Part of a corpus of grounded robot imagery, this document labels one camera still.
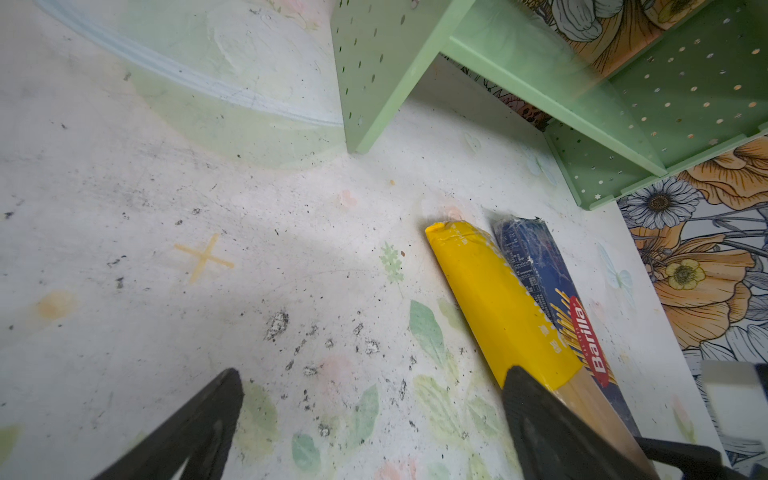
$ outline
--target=leaf print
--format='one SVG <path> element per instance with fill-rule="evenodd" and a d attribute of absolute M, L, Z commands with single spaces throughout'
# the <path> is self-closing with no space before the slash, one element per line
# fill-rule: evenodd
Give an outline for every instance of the leaf print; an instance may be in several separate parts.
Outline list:
<path fill-rule="evenodd" d="M 456 359 L 453 358 L 453 354 L 445 349 L 445 372 L 448 374 L 448 380 L 452 385 L 458 383 L 458 365 L 456 365 Z"/>
<path fill-rule="evenodd" d="M 467 480 L 493 480 L 491 474 L 488 473 L 488 469 L 485 467 L 485 462 L 482 461 L 482 457 L 477 453 L 469 456 Z"/>
<path fill-rule="evenodd" d="M 445 344 L 442 330 L 435 320 L 435 314 L 428 306 L 411 300 L 411 333 L 416 341 L 439 366 L 445 365 Z"/>
<path fill-rule="evenodd" d="M 685 411 L 685 407 L 680 398 L 675 395 L 672 397 L 672 413 L 674 414 L 674 421 L 677 423 L 677 428 L 680 433 L 683 434 L 688 443 L 696 443 L 696 429 L 694 423 L 691 422 L 688 412 Z"/>
<path fill-rule="evenodd" d="M 18 435 L 22 432 L 21 425 L 9 425 L 0 429 L 0 465 L 2 465 L 16 445 Z"/>
<path fill-rule="evenodd" d="M 293 463 L 302 472 L 317 473 L 320 471 L 320 452 L 315 446 L 315 441 L 309 435 L 295 434 L 291 442 L 291 453 L 293 454 Z"/>
<path fill-rule="evenodd" d="M 429 480 L 451 480 L 451 472 L 442 462 L 427 465 L 427 475 Z"/>
<path fill-rule="evenodd" d="M 462 441 L 456 409 L 445 389 L 431 376 L 419 375 L 413 380 L 416 401 L 429 422 L 432 434 L 442 441 Z"/>
<path fill-rule="evenodd" d="M 272 454 L 273 445 L 280 438 L 277 410 L 261 385 L 245 382 L 243 393 L 234 441 L 246 458 L 261 460 Z"/>
<path fill-rule="evenodd" d="M 464 313 L 458 306 L 444 298 L 438 298 L 437 307 L 440 309 L 440 313 L 442 313 L 443 316 L 448 319 L 448 324 L 451 327 L 463 332 L 469 331 L 469 324 L 467 324 L 467 319 L 464 317 Z"/>
<path fill-rule="evenodd" d="M 398 258 L 400 252 L 387 242 L 384 242 L 382 252 L 384 252 L 384 254 L 380 256 L 379 259 L 382 261 L 387 279 L 390 283 L 402 282 L 405 277 L 400 271 L 402 270 L 402 262 Z"/>
<path fill-rule="evenodd" d="M 484 399 L 475 397 L 467 403 L 472 421 L 478 432 L 486 438 L 492 439 L 502 432 L 502 424 L 496 415 L 496 409 L 490 406 Z"/>
<path fill-rule="evenodd" d="M 361 445 L 373 433 L 376 417 L 379 415 L 379 389 L 376 384 L 362 393 L 352 414 L 351 429 L 347 437 L 347 446 L 354 449 Z"/>

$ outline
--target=yellow flower print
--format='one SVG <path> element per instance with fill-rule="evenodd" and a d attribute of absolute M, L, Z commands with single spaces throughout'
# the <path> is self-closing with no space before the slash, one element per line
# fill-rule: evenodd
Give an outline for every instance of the yellow flower print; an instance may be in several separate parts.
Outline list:
<path fill-rule="evenodd" d="M 701 280 L 707 278 L 696 260 L 687 258 L 680 263 L 667 265 L 667 281 L 675 290 L 693 290 Z"/>

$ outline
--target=yellow pasta package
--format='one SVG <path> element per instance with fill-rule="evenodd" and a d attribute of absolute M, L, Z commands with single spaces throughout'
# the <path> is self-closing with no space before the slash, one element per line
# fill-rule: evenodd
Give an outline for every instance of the yellow pasta package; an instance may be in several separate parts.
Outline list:
<path fill-rule="evenodd" d="M 581 361 L 512 272 L 488 233 L 467 222 L 426 229 L 445 278 L 503 388 L 520 365 L 550 391 L 581 369 Z"/>

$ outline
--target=white floor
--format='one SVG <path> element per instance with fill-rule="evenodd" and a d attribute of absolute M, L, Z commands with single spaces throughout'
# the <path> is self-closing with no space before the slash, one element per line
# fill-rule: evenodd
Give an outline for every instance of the white floor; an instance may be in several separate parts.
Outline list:
<path fill-rule="evenodd" d="M 289 3 L 315 12 L 332 68 L 330 8 Z M 642 433 L 686 441 L 677 417 L 721 449 L 616 206 L 576 207 L 541 133 L 444 61 L 349 155 L 339 127 L 174 87 L 8 0 L 0 212 L 2 478 L 96 475 L 230 366 L 249 410 L 225 478 L 521 478 L 501 424 L 473 417 L 503 419 L 498 387 L 423 235 L 508 213 L 548 222 Z M 174 245 L 216 234 L 233 268 L 209 261 L 190 284 L 197 258 Z M 412 300 L 455 357 L 449 390 L 409 332 Z M 453 413 L 426 415 L 430 395 Z"/>

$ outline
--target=stain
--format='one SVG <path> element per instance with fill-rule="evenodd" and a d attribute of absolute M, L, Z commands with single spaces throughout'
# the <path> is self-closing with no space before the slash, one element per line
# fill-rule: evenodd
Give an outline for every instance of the stain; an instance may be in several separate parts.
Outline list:
<path fill-rule="evenodd" d="M 277 410 L 261 385 L 245 382 L 243 393 L 234 441 L 245 462 L 257 462 L 271 455 L 274 444 L 280 440 Z"/>
<path fill-rule="evenodd" d="M 265 340 L 274 340 L 276 336 L 286 331 L 288 328 L 288 313 L 283 310 L 272 315 L 272 321 L 270 327 L 266 330 L 264 335 Z"/>
<path fill-rule="evenodd" d="M 306 340 L 302 340 L 298 347 L 293 351 L 293 355 L 299 355 L 299 351 L 301 350 L 301 347 L 303 347 L 306 344 Z"/>
<path fill-rule="evenodd" d="M 19 424 L 9 425 L 0 429 L 0 466 L 11 456 L 11 452 L 16 446 L 18 436 L 21 433 L 22 426 Z"/>
<path fill-rule="evenodd" d="M 293 463 L 302 472 L 317 473 L 320 471 L 320 452 L 312 437 L 306 434 L 295 434 L 291 442 Z"/>
<path fill-rule="evenodd" d="M 349 190 L 342 191 L 341 195 L 339 195 L 339 202 L 346 208 L 352 208 L 357 205 L 357 199 L 353 198 Z"/>
<path fill-rule="evenodd" d="M 77 305 L 78 301 L 73 293 L 66 290 L 54 290 L 38 302 L 35 310 L 41 318 L 53 321 L 74 312 Z"/>
<path fill-rule="evenodd" d="M 366 340 L 366 353 L 372 355 L 379 352 L 379 342 L 375 340 Z"/>
<path fill-rule="evenodd" d="M 402 261 L 397 257 L 399 251 L 394 246 L 385 242 L 382 252 L 383 255 L 379 257 L 379 260 L 381 260 L 384 266 L 387 280 L 390 283 L 402 282 L 405 277 L 400 271 L 402 270 Z"/>
<path fill-rule="evenodd" d="M 205 264 L 208 262 L 208 260 L 218 263 L 220 265 L 224 265 L 227 268 L 234 268 L 235 264 L 232 262 L 228 262 L 226 260 L 222 260 L 219 257 L 214 257 L 210 253 L 214 251 L 214 246 L 216 245 L 216 242 L 219 241 L 220 235 L 218 233 L 215 233 L 211 238 L 210 242 L 208 242 L 208 246 L 205 247 L 205 251 L 198 252 L 197 250 L 193 250 L 185 245 L 180 245 L 179 243 L 174 244 L 174 248 L 177 250 L 181 250 L 182 252 L 189 253 L 193 257 L 197 257 L 199 261 L 197 262 L 197 266 L 194 267 L 194 271 L 192 272 L 192 276 L 190 277 L 190 285 L 195 283 L 197 279 L 200 278 L 200 275 L 203 274 L 203 270 L 205 270 Z"/>

